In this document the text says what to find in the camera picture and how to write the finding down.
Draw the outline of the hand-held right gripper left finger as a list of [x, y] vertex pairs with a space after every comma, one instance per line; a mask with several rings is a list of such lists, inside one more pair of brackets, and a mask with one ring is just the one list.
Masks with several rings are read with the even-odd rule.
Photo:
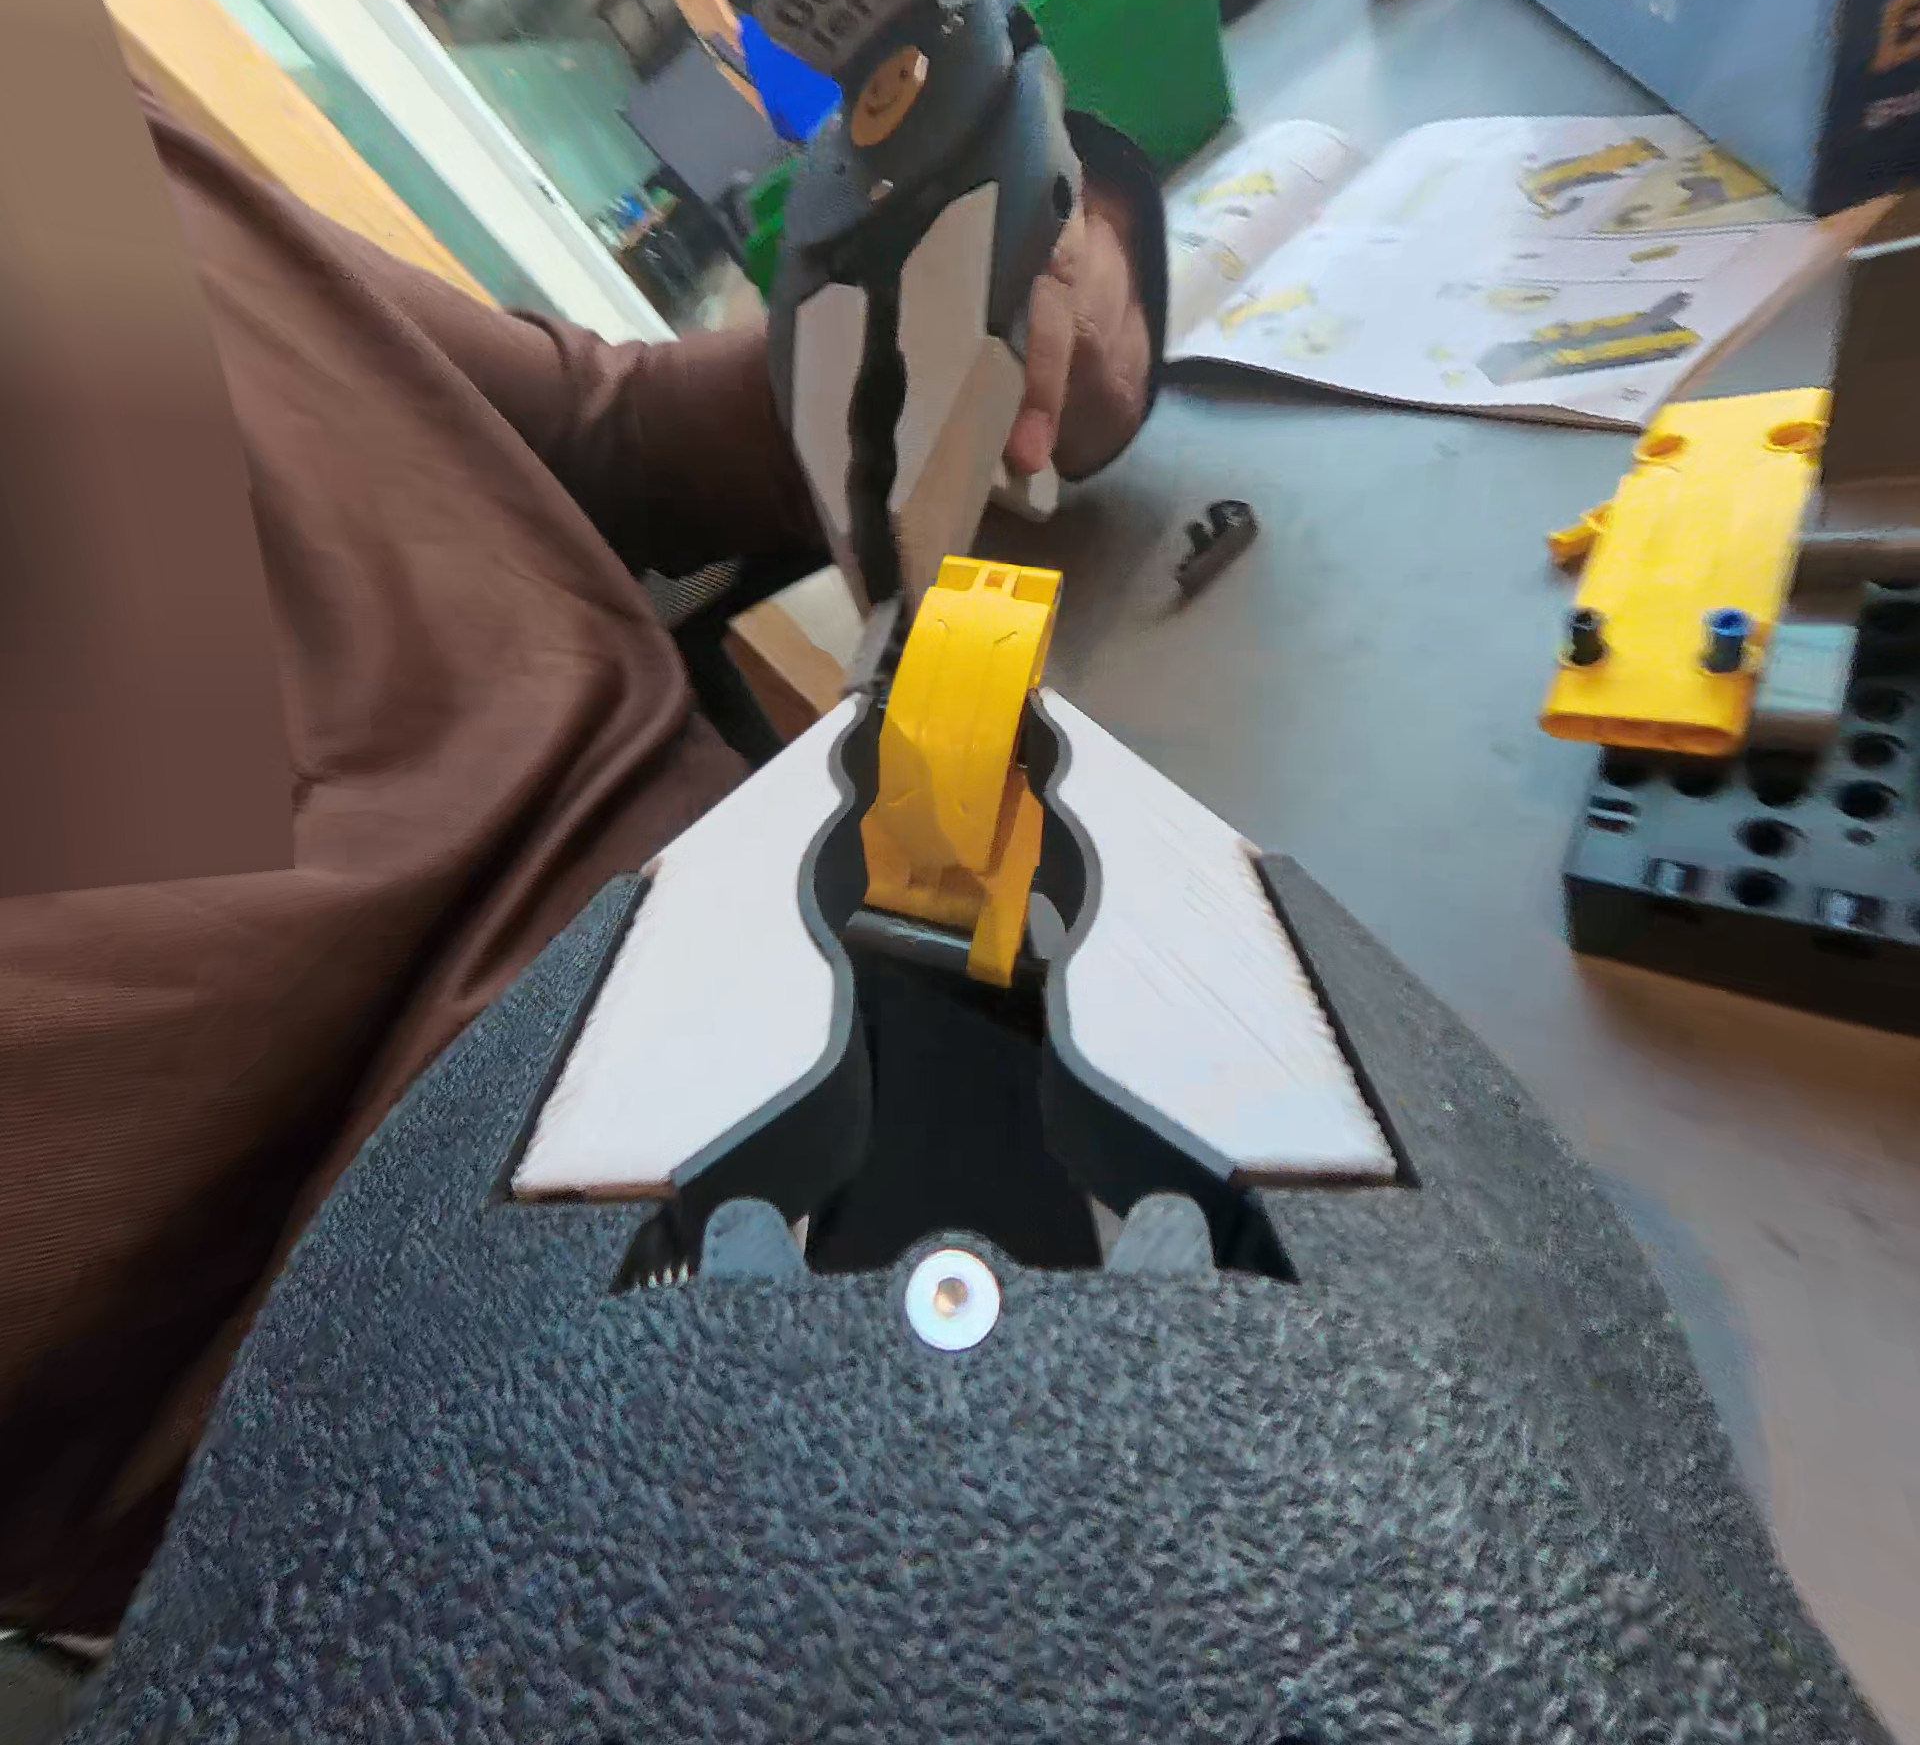
[[842, 699], [641, 872], [510, 1167], [522, 1204], [648, 1204], [696, 1253], [727, 1201], [792, 1223], [856, 1174], [871, 1069], [842, 929], [878, 719]]

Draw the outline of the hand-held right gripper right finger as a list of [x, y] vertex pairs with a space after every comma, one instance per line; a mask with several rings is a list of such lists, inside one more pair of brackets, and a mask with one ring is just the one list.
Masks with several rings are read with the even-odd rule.
[[1126, 1221], [1196, 1208], [1214, 1262], [1278, 1262], [1264, 1194], [1404, 1184], [1404, 1153], [1282, 915], [1279, 865], [1055, 691], [1043, 804], [1046, 1151]]

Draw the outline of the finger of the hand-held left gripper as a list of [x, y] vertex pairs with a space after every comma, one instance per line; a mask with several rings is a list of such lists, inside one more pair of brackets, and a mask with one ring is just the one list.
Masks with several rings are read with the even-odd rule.
[[870, 616], [901, 599], [893, 490], [902, 412], [895, 274], [859, 283], [786, 242], [769, 291], [769, 365], [830, 556]]
[[1023, 405], [1023, 359], [987, 328], [993, 202], [949, 204], [911, 250], [898, 290], [902, 409], [893, 434], [893, 536], [902, 609], [949, 556], [968, 559]]

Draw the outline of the yellow brick panel piece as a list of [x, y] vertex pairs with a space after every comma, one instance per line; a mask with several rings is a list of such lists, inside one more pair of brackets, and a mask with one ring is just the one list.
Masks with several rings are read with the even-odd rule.
[[1043, 861], [1023, 722], [1062, 583], [1054, 569], [944, 559], [902, 640], [860, 821], [867, 906], [953, 933], [966, 974], [993, 988], [1013, 985]]

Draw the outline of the yellow black brick vehicle model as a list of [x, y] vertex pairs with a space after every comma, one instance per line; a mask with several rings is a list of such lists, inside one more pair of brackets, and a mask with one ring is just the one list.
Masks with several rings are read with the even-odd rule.
[[1671, 405], [1584, 534], [1542, 731], [1575, 951], [1916, 1035], [1916, 191], [1829, 389]]

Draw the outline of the person's left forearm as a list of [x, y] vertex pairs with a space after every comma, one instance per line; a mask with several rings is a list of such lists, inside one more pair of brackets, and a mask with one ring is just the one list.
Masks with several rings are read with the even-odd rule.
[[762, 323], [650, 342], [543, 317], [506, 328], [495, 402], [624, 559], [679, 578], [826, 556]]

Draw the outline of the grey desk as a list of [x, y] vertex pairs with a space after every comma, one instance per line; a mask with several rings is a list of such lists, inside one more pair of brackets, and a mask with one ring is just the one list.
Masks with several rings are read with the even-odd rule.
[[[1050, 538], [1068, 697], [1296, 854], [1384, 934], [1319, 929], [1358, 971], [1395, 1106], [1530, 1092], [1598, 1167], [1719, 1413], [1712, 1451], [1887, 1728], [1916, 1740], [1916, 1039], [1569, 956], [1557, 865], [1586, 763], [1537, 736], [1554, 580], [1542, 534], [1606, 494], [1610, 437], [1170, 396]], [[1259, 538], [1180, 600], [1217, 500]], [[1518, 1296], [1476, 1233], [1404, 1199], [1300, 1231], [1306, 1287], [1217, 1283], [1183, 1366], [1183, 1287], [1084, 1300], [1017, 1283], [992, 1388], [833, 1291], [852, 1451], [911, 1460], [931, 1535], [843, 1527], [791, 1593], [808, 1689], [734, 1730], [799, 1743], [1732, 1743], [1780, 1702], [1744, 1671], [1646, 1715], [1599, 1638], [1707, 1612], [1704, 1527], [1650, 1541], [1599, 1485], [1623, 1375], [1572, 1291]]]

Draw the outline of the person's left hand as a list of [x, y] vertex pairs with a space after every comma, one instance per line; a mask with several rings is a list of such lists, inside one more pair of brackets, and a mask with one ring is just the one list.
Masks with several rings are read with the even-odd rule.
[[1104, 474], [1139, 437], [1157, 345], [1139, 259], [1139, 211], [1088, 178], [1027, 297], [1023, 396], [1003, 449], [1009, 484]]

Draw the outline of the dark grey angled beam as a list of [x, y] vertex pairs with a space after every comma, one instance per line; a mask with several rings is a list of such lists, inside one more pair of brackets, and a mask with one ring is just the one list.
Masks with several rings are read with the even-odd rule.
[[1186, 551], [1176, 566], [1180, 600], [1206, 593], [1259, 538], [1256, 511], [1241, 500], [1217, 500], [1186, 524]]

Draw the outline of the green plastic bin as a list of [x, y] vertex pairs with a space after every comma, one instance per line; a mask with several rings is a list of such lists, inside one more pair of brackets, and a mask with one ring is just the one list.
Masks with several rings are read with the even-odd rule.
[[1019, 0], [1074, 116], [1095, 120], [1172, 174], [1232, 120], [1217, 0]]

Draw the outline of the building instruction booklet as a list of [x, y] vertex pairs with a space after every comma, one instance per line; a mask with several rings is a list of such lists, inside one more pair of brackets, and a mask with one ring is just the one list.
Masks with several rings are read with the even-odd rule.
[[1676, 116], [1494, 116], [1377, 155], [1241, 140], [1167, 204], [1167, 365], [1642, 432], [1892, 211], [1809, 218]]

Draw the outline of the blue cardboard box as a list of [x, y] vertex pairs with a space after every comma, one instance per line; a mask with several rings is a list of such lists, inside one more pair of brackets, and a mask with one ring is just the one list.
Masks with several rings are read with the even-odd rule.
[[1793, 204], [1916, 181], [1916, 0], [1535, 0]]

